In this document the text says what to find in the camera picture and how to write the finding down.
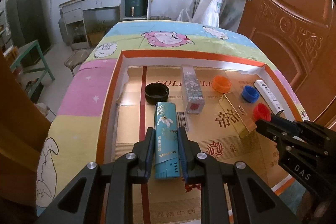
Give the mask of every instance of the refrigerator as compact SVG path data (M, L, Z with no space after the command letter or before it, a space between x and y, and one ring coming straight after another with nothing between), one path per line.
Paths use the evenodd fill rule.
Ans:
M51 43L44 21L41 0L8 0L6 14L14 46L20 48L37 39L43 54L48 52ZM21 64L23 67L28 67L39 60L37 49L34 48Z

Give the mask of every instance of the wooden door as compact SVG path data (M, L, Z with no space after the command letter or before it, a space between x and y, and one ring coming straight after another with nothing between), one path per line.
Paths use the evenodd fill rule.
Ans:
M333 14L332 0L251 0L238 28L281 71L312 121L336 95Z

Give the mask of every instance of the green table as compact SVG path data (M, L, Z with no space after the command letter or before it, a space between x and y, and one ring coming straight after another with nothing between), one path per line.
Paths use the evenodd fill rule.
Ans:
M19 48L19 56L14 60L13 64L10 65L10 69L11 71L14 71L15 68L20 65L21 60L34 48L37 48L37 51L39 52L39 55L41 57L41 60L44 64L43 68L37 68L37 69L28 69L28 70L23 70L23 73L30 73L30 72L37 72L37 71L43 71L42 75L39 77L39 79L36 81L36 83L34 83L33 87L31 88L31 90L29 90L28 97L31 98L32 94L34 93L34 91L36 90L37 86L39 83L41 83L42 78L46 75L46 73L49 73L51 80L55 80L55 77L53 76L53 74L51 73L51 70L48 67L47 61L45 61L43 53L41 51L39 42L37 40L34 40L33 42L30 42L26 45L24 45L23 47Z

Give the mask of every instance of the drawer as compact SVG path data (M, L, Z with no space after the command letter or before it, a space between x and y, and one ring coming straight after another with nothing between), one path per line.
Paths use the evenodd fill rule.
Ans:
M83 0L81 3L82 10L119 6L119 0Z
M73 11L73 10L76 10L76 9L80 9L80 8L81 8L81 2L79 1L79 2L64 6L62 8L62 11L63 11L63 14L64 14L64 13L67 13L67 12L70 12L70 11Z
M69 23L73 23L73 22L76 22L76 21L83 20L81 9L76 9L76 10L67 12L67 13L63 14L63 16L64 16L65 24L69 24Z

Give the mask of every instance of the white plastic bag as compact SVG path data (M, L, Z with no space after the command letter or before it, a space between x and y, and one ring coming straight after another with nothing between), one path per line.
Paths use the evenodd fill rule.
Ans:
M176 21L191 22L191 17L186 9L182 9Z
M200 0L192 22L218 28L222 1L223 0Z

